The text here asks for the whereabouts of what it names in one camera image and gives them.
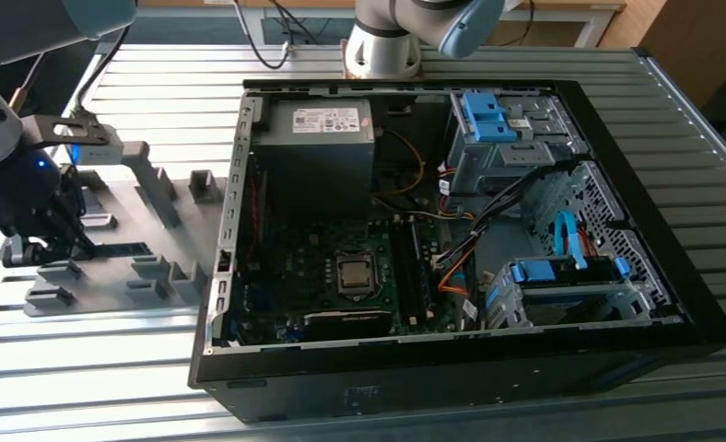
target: aluminum slotted table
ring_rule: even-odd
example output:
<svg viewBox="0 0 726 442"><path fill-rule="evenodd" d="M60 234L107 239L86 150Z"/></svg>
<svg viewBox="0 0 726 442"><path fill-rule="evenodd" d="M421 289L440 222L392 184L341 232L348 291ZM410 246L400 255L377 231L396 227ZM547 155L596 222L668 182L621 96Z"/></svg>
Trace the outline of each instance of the aluminum slotted table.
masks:
<svg viewBox="0 0 726 442"><path fill-rule="evenodd" d="M428 78L581 83L726 311L726 145L653 60L632 51L501 48L461 61L426 52L424 70ZM273 72L245 47L129 45L88 108L123 140L150 142L173 179L195 169L222 177L242 80L340 72L332 47L298 50ZM31 319L23 297L34 274L0 266L0 441L726 440L726 351L601 395L249 427L186 386L195 308Z"/></svg>

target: metal chassis frame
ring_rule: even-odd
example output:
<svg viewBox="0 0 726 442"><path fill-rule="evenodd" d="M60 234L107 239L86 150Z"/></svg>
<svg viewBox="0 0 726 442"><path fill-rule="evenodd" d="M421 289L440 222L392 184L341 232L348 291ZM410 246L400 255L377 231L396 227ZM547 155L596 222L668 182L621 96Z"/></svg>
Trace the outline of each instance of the metal chassis frame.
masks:
<svg viewBox="0 0 726 442"><path fill-rule="evenodd" d="M190 385L193 388L209 388L210 394L225 406L229 407L229 404L225 403L226 400L219 399L223 395L213 392L217 391L217 385L223 382L229 382L227 387L233 385L229 387L230 389L235 388L234 383L238 381L245 381L245 387L265 387L269 380L277 378L290 379L290 382L299 384L301 379L309 378L308 375L332 378L346 373L350 378L353 376L357 378L357 385L368 385L360 383L365 382L366 373L373 374L380 370L392 370L394 377L398 377L398 373L409 373L408 367L420 366L486 364L489 365L488 369L496 370L497 366L509 364L508 361L515 359L521 361L525 366L535 366L532 359L541 359L547 364L545 367L551 367L552 359L561 359L577 352L589 352L597 355L597 362L605 361L607 364L611 364L611 369L592 374L589 378L577 382L568 391L581 393L611 389L678 359L706 355L726 347L726 315L576 82L438 80L416 83L374 80L350 83L346 80L262 80L245 82L243 87L250 91L249 97L279 91L295 96L299 94L322 95L324 93L332 97L342 89L365 94L369 88L378 90L380 93L386 91L418 93L422 87L433 88L434 93L440 87L450 90L466 87L553 88L572 114L581 135L592 147L593 159L607 183L617 193L616 198L624 208L628 224L639 229L636 234L652 258L663 283L683 304L687 322L651 328L556 331L543 334L500 336L497 339L466 339L400 345L309 349L298 352L215 355L205 346L209 330L206 327L207 305L210 300L215 299L207 295L199 309ZM250 124L247 122L239 123L237 141L241 141L245 136L247 142L249 131ZM420 403L406 405L406 409L420 407ZM241 403L229 408L243 422L267 417L246 414L243 408L245 404Z"/></svg>

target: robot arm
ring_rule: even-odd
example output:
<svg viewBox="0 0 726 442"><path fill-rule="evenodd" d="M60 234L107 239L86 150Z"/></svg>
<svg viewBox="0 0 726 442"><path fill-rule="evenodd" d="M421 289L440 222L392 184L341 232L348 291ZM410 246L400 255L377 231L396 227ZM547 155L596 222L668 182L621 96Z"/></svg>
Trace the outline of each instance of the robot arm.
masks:
<svg viewBox="0 0 726 442"><path fill-rule="evenodd" d="M0 64L22 60L133 23L134 0L0 0ZM56 135L58 124L83 136ZM104 145L108 135L92 116L20 119L0 97L0 230L12 237L6 265L39 265L94 256L80 216L84 200L72 165L58 166L42 150L51 145ZM40 242L28 242L28 238Z"/></svg>
<svg viewBox="0 0 726 442"><path fill-rule="evenodd" d="M345 68L358 78L402 78L420 70L418 39L452 58L486 41L504 0L365 0L345 49Z"/></svg>
<svg viewBox="0 0 726 442"><path fill-rule="evenodd" d="M346 47L348 71L360 78L414 76L418 38L450 57L469 55L500 18L504 0L361 0ZM135 0L0 0L0 64L96 40L129 26ZM56 135L58 124L86 135ZM58 166L43 152L50 145L106 145L102 125L90 115L76 119L20 119L0 97L0 230L15 237L6 265L40 265L68 257L92 258L78 172Z"/></svg>

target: black cable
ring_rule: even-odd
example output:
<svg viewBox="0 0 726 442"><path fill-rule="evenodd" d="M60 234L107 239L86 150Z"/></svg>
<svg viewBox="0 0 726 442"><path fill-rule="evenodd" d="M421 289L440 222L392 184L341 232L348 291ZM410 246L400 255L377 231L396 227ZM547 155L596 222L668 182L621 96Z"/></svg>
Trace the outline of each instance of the black cable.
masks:
<svg viewBox="0 0 726 442"><path fill-rule="evenodd" d="M477 239L488 229L486 221L513 207L519 201L521 201L524 191L533 182L543 179L551 173L572 170L581 159L583 158L576 158L559 161L552 166L544 166L535 169L519 180L513 181L513 183L511 183L511 185L505 187L504 190L497 193L497 195L495 195L491 202L486 204L486 207L484 207L484 210L481 210L480 214L474 218L474 221L472 222L468 236L454 247L441 254L441 256L437 258L437 263L448 261L457 253L466 250L470 244L477 243Z"/></svg>
<svg viewBox="0 0 726 442"><path fill-rule="evenodd" d="M294 16L291 15L291 12L289 12L289 9L281 6L281 3L278 3L275 0L269 0L269 1L278 8L278 10L283 12L289 16L289 18L291 18L291 21L294 22L294 24L298 25L298 28L302 29L302 32L305 32L305 35L308 35L309 38L312 39L312 43L318 44L317 37L314 37L314 34L312 34L312 31L305 28L305 26L302 25L302 22L294 18Z"/></svg>
<svg viewBox="0 0 726 442"><path fill-rule="evenodd" d="M325 24L322 25L322 29L318 30L317 33L317 39L322 37L322 34L325 33L325 29L328 28L328 25L330 25L332 18L325 18Z"/></svg>
<svg viewBox="0 0 726 442"><path fill-rule="evenodd" d="M401 174L396 175L394 184L396 184L396 189L404 189L404 185L401 183ZM414 208L414 210L424 210L424 207L417 202L414 197L409 194L409 192L402 193L400 196L402 196L404 199L408 200L408 202L409 202L409 204L412 204L412 207Z"/></svg>
<svg viewBox="0 0 726 442"><path fill-rule="evenodd" d="M259 53L259 50L255 48L254 39L251 38L251 34L249 33L249 24L245 21L245 16L242 15L242 8L239 7L238 0L233 0L235 11L238 12L238 20L239 25L242 27L242 33L245 34L245 38L249 41L249 45L251 46L251 51L254 51L255 58L262 63L265 67L267 67L270 70L277 71L281 69L286 63L286 58L289 57L289 51L285 51L283 57L281 57L281 62L278 62L277 65L273 65L267 63L267 61L262 58L262 54Z"/></svg>
<svg viewBox="0 0 726 442"><path fill-rule="evenodd" d="M278 15L281 16L281 21L278 22L278 24L281 25L282 29L286 32L286 35L289 36L289 44L294 45L294 31L291 30L291 27L289 26L289 22L286 21L285 11L278 9Z"/></svg>
<svg viewBox="0 0 726 442"><path fill-rule="evenodd" d="M134 5L139 6L139 0L134 0ZM122 42L126 40L126 37L129 37L129 31L131 30L131 25L129 25L122 32L119 32L119 35L116 36L115 45L112 46L111 51L106 54L103 57L103 60L95 66L95 70L92 71L92 75L82 85L82 88L79 89L79 93L76 94L76 111L83 113L87 112L87 109L84 109L84 97L87 95L87 91L90 90L90 87L98 80L98 77L100 76L100 73L106 70L106 66L108 66L108 63L111 63L112 59L115 58L116 52L119 51L119 47L122 46Z"/></svg>
<svg viewBox="0 0 726 442"><path fill-rule="evenodd" d="M500 46L511 46L513 43L519 43L519 46L524 44L524 39L527 39L527 35L531 33L531 30L533 30L533 23L535 23L535 0L531 0L531 18L527 21L527 28L524 29L524 33L520 37L516 37L507 43L503 43Z"/></svg>
<svg viewBox="0 0 726 442"><path fill-rule="evenodd" d="M466 284L466 290L469 293L469 300L470 303L477 307L477 318L474 318L474 321L472 323L472 329L474 330L477 328L477 324L480 323L480 319L484 316L484 309L482 309L482 297L480 290L477 288L477 264L474 261L474 252L470 253L470 257L464 262L464 266L461 267L464 271L464 282Z"/></svg>

